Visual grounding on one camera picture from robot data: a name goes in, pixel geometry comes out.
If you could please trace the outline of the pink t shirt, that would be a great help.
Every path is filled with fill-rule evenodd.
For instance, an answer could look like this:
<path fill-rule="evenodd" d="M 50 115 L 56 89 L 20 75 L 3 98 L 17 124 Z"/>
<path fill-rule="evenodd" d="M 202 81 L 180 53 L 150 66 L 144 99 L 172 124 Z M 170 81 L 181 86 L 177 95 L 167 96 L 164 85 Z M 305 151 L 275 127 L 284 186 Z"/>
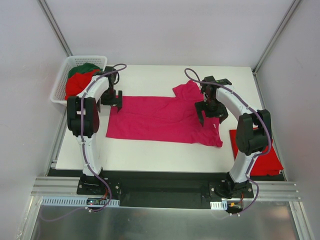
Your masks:
<path fill-rule="evenodd" d="M 203 100 L 199 86 L 188 81 L 172 89 L 174 96 L 124 96 L 122 109 L 112 107 L 107 138 L 201 144 L 222 147 L 219 120 L 201 124 L 195 103 Z"/>

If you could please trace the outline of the white perforated plastic basket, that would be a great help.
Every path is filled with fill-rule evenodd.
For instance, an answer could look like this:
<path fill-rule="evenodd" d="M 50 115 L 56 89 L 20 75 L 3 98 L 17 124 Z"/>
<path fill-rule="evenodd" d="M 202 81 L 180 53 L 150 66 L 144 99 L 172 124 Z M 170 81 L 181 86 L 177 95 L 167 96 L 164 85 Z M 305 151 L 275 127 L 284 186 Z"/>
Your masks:
<path fill-rule="evenodd" d="M 50 100 L 53 103 L 58 103 L 63 106 L 67 106 L 66 96 L 66 84 L 68 81 L 68 74 L 72 68 L 81 66 L 85 63 L 94 64 L 100 69 L 104 69 L 107 65 L 108 58 L 103 55 L 73 55 L 68 56 L 62 63 L 57 77 L 55 79 L 53 88 L 50 94 Z"/>

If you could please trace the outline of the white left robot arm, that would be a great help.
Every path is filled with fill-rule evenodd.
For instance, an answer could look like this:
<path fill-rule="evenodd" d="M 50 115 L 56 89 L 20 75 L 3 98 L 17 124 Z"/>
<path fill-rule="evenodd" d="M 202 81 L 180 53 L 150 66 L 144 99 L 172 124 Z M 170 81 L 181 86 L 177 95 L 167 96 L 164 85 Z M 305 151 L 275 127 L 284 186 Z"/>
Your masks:
<path fill-rule="evenodd" d="M 118 63 L 94 72 L 84 89 L 66 100 L 67 127 L 80 146 L 82 173 L 86 176 L 96 177 L 102 171 L 96 141 L 100 128 L 101 105 L 116 107 L 118 111 L 122 109 L 123 92 L 116 91 L 114 85 L 120 80 L 120 71 L 126 68 L 126 64 Z"/>

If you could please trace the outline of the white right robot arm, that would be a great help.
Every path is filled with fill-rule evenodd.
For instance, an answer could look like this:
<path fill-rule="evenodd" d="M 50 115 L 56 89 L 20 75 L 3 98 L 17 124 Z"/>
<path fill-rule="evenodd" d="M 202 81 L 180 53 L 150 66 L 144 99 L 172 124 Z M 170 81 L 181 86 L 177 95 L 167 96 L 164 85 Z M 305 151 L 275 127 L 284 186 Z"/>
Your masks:
<path fill-rule="evenodd" d="M 235 92 L 228 79 L 215 80 L 205 77 L 200 84 L 203 101 L 195 103 L 198 121 L 203 126 L 204 117 L 218 119 L 221 124 L 231 113 L 237 120 L 235 141 L 237 156 L 231 170 L 226 174 L 225 193 L 232 198 L 243 191 L 242 184 L 249 181 L 256 159 L 270 149 L 271 114 L 266 109 L 251 107 Z"/>

